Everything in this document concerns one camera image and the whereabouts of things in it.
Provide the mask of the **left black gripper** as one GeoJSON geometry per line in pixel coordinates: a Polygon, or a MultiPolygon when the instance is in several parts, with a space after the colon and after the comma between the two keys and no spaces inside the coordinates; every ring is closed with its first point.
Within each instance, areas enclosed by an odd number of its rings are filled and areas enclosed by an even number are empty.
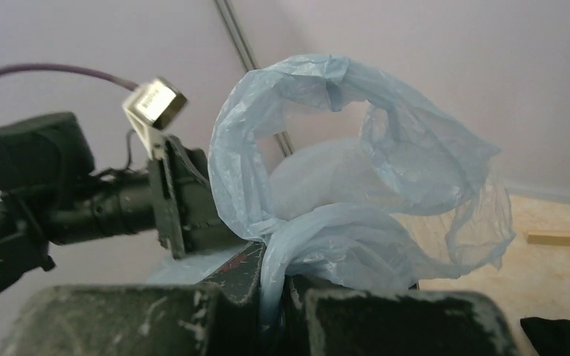
{"type": "Polygon", "coordinates": [[[141,171],[107,172],[111,180],[93,198],[96,237],[155,230],[176,260],[243,245],[217,214],[204,151],[167,137],[162,154],[141,171]]]}

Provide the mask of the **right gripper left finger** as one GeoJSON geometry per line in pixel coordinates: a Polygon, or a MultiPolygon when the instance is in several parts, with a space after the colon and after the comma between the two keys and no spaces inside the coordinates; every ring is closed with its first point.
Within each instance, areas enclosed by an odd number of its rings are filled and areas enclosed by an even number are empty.
{"type": "Polygon", "coordinates": [[[264,251],[247,243],[194,285],[43,289],[0,355],[256,355],[264,251]]]}

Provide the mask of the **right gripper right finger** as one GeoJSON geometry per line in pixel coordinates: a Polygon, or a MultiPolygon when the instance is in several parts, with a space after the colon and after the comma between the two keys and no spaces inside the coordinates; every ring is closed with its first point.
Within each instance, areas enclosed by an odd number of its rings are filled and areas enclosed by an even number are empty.
{"type": "Polygon", "coordinates": [[[518,355],[501,309],[472,291],[379,294],[286,278],[281,355],[518,355]]]}

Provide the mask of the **light blue plastic trash bag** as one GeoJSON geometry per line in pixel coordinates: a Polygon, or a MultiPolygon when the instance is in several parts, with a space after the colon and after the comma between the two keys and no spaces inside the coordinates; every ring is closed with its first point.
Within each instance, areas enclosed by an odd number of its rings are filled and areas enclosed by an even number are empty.
{"type": "Polygon", "coordinates": [[[285,278],[404,291],[500,266],[515,238],[499,148],[401,79],[346,56],[289,57],[248,72],[215,121],[208,173],[217,213],[263,243],[259,325],[281,319],[285,278]],[[358,136],[295,152],[268,171],[258,140],[294,116],[366,102],[358,136]]]}

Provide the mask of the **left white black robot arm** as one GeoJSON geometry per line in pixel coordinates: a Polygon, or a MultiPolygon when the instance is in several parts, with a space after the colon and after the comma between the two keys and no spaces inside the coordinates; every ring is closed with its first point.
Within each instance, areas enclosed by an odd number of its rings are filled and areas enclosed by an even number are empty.
{"type": "Polygon", "coordinates": [[[50,271],[50,245],[155,230],[174,259],[241,240],[219,218],[206,155],[172,135],[145,169],[96,172],[71,112],[0,127],[0,293],[25,273],[50,271]]]}

